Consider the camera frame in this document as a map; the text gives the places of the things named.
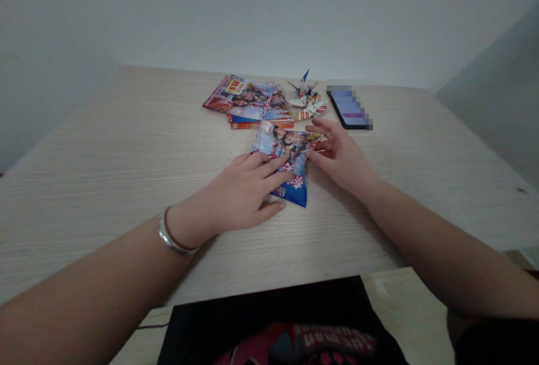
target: white wall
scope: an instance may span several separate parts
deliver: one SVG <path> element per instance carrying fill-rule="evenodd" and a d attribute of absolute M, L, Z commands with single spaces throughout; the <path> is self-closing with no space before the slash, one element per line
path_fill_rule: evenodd
<path fill-rule="evenodd" d="M 436 97 L 539 190 L 539 3 Z"/>
<path fill-rule="evenodd" d="M 437 90 L 536 1 L 2 0 L 0 170 L 118 63 Z"/>

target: hand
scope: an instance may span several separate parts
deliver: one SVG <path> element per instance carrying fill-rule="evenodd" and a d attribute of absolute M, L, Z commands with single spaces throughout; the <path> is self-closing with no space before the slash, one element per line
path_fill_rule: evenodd
<path fill-rule="evenodd" d="M 305 130 L 321 133 L 328 140 L 319 142 L 307 158 L 324 170 L 345 190 L 362 200 L 383 182 L 372 168 L 358 144 L 337 122 L 314 118 Z"/>
<path fill-rule="evenodd" d="M 172 237 L 195 248 L 212 236 L 230 230 L 249 229 L 266 222 L 285 204 L 262 206 L 263 199 L 282 183 L 294 178 L 291 172 L 275 171 L 290 154 L 270 160 L 265 153 L 236 157 L 212 182 L 168 210 Z"/>

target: finger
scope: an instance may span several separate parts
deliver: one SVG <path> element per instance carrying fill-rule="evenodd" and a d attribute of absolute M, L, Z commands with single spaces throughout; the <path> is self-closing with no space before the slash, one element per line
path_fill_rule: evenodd
<path fill-rule="evenodd" d="M 313 118 L 313 124 L 315 124 L 316 126 L 321 126 L 324 129 L 327 129 L 330 131 L 334 129 L 342 128 L 342 126 L 338 122 L 330 121 L 330 120 L 320 118 L 320 117 Z"/>
<path fill-rule="evenodd" d="M 281 171 L 275 174 L 272 174 L 264 180 L 264 193 L 269 194 L 276 188 L 279 188 L 282 183 L 292 180 L 296 177 L 296 174 L 288 171 Z"/>
<path fill-rule="evenodd" d="M 329 131 L 329 129 L 324 129 L 323 127 L 321 126 L 317 126 L 317 125 L 307 125 L 305 127 L 305 130 L 307 132 L 314 132 L 314 133 L 321 133 L 323 135 L 325 135 L 328 139 L 332 140 L 333 139 L 333 135 L 331 134 L 331 132 Z"/>
<path fill-rule="evenodd" d="M 331 170 L 334 167 L 335 161 L 330 159 L 329 156 L 325 156 L 320 152 L 315 152 L 310 150 L 307 152 L 307 158 L 311 160 L 314 164 L 324 170 L 326 173 L 330 174 Z"/>
<path fill-rule="evenodd" d="M 242 164 L 247 158 L 249 157 L 249 153 L 240 154 L 239 156 L 236 156 L 234 160 L 230 163 L 231 166 L 239 166 Z"/>
<path fill-rule="evenodd" d="M 333 150 L 334 145 L 335 142 L 333 140 L 323 140 L 322 142 L 318 142 L 318 144 L 314 147 L 314 150 L 325 150 L 330 152 Z"/>
<path fill-rule="evenodd" d="M 284 163 L 286 163 L 289 158 L 290 153 L 282 154 L 279 157 L 273 159 L 272 161 L 266 163 L 265 165 L 258 167 L 257 173 L 259 173 L 262 178 L 266 178 L 268 175 L 273 174 L 275 170 L 277 170 Z"/>
<path fill-rule="evenodd" d="M 241 167 L 247 170 L 253 170 L 259 167 L 262 163 L 270 161 L 270 157 L 261 152 L 251 154 L 242 164 Z"/>
<path fill-rule="evenodd" d="M 249 227 L 254 227 L 266 222 L 267 220 L 271 219 L 273 216 L 281 212 L 285 207 L 286 205 L 283 202 L 273 202 L 271 204 L 263 206 L 255 212 L 252 221 L 249 223 Z"/>

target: pixelated screen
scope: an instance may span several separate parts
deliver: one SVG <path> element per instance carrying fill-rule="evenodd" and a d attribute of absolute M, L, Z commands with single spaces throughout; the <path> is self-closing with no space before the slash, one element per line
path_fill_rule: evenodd
<path fill-rule="evenodd" d="M 365 114 L 364 108 L 359 103 L 359 97 L 352 90 L 336 89 L 338 86 L 333 86 L 331 89 L 331 97 L 333 97 L 342 119 L 348 125 L 369 125 L 369 117 Z"/>

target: black cable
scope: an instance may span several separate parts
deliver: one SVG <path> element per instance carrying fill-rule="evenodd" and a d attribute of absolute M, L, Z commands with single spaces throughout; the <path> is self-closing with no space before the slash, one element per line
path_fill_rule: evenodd
<path fill-rule="evenodd" d="M 136 329 L 142 330 L 142 329 L 162 329 L 163 327 L 168 326 L 168 323 L 165 323 L 164 325 L 153 325 L 153 326 L 139 326 Z"/>

